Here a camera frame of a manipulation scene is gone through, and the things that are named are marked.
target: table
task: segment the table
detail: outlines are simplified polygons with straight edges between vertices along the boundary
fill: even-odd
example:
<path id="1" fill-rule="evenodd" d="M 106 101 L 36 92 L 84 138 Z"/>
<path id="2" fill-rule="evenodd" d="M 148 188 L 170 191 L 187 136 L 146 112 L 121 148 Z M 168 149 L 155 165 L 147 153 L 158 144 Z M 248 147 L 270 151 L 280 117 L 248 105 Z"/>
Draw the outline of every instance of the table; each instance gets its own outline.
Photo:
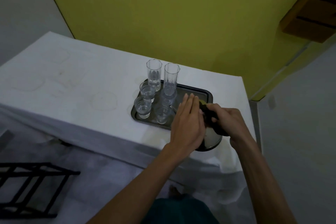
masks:
<path id="1" fill-rule="evenodd" d="M 41 134 L 40 141 L 52 135 L 146 167 L 170 138 L 170 131 L 130 115 L 149 59 L 48 32 L 0 67 L 0 114 Z M 214 103 L 238 108 L 255 138 L 241 77 L 180 68 L 178 83 L 209 90 Z M 193 152 L 171 178 L 193 188 L 236 189 L 246 186 L 241 171 L 223 137 L 214 150 Z"/>

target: wall-mounted wooden drawer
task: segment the wall-mounted wooden drawer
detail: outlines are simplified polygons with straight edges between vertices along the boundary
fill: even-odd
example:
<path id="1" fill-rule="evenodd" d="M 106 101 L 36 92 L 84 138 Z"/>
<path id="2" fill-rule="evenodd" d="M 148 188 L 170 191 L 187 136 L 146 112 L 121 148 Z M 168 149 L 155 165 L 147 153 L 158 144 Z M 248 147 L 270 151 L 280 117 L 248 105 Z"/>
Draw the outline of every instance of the wall-mounted wooden drawer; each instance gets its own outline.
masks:
<path id="1" fill-rule="evenodd" d="M 285 33 L 323 43 L 336 32 L 336 0 L 297 0 L 279 25 Z"/>

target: green clothing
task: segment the green clothing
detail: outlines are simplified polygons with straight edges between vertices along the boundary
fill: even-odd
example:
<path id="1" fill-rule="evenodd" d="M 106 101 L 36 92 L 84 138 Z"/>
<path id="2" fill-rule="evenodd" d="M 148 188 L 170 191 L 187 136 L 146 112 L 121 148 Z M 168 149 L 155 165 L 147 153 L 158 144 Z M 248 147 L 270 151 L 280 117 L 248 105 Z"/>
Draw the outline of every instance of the green clothing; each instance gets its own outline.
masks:
<path id="1" fill-rule="evenodd" d="M 141 223 L 219 224 L 205 203 L 187 194 L 177 199 L 156 199 Z"/>

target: black metal frame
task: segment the black metal frame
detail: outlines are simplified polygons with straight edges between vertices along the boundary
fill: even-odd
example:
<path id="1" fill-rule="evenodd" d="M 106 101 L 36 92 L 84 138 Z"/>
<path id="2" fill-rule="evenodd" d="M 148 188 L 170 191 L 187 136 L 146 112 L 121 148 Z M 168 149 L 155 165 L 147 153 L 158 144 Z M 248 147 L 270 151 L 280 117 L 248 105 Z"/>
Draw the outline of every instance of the black metal frame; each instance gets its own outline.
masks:
<path id="1" fill-rule="evenodd" d="M 60 194 L 65 183 L 69 179 L 70 175 L 79 175 L 79 171 L 71 171 L 65 168 L 61 168 L 53 165 L 49 162 L 43 163 L 0 163 L 1 168 L 8 168 L 6 171 L 0 171 L 0 188 L 4 185 L 10 177 L 27 177 L 21 188 L 15 194 L 13 199 L 7 203 L 0 203 L 0 219 L 36 219 L 36 218 L 55 218 L 57 214 L 50 214 L 49 211 L 53 204 L 55 203 L 58 195 Z M 26 169 L 27 171 L 17 171 L 17 167 Z M 52 171 L 47 171 L 41 169 L 41 167 L 48 167 L 53 169 Z M 44 211 L 36 210 L 28 207 L 27 204 L 38 186 L 42 183 L 46 176 L 64 176 L 60 185 L 56 189 L 56 192 L 52 196 L 49 204 Z M 33 177 L 38 177 L 35 184 L 31 187 L 22 202 L 17 202 L 19 197 L 25 191 L 25 189 L 30 184 Z"/>

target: forearm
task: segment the forearm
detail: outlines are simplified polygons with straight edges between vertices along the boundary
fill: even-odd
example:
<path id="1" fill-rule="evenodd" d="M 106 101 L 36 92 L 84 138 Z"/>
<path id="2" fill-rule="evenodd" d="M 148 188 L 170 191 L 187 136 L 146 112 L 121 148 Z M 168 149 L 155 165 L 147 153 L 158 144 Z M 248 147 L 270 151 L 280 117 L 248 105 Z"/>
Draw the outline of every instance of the forearm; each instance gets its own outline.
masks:
<path id="1" fill-rule="evenodd" d="M 89 222 L 139 223 L 179 164 L 180 159 L 166 145 L 154 161 L 119 192 Z"/>
<path id="2" fill-rule="evenodd" d="M 296 223 L 281 189 L 252 138 L 235 147 L 249 188 L 257 222 Z"/>

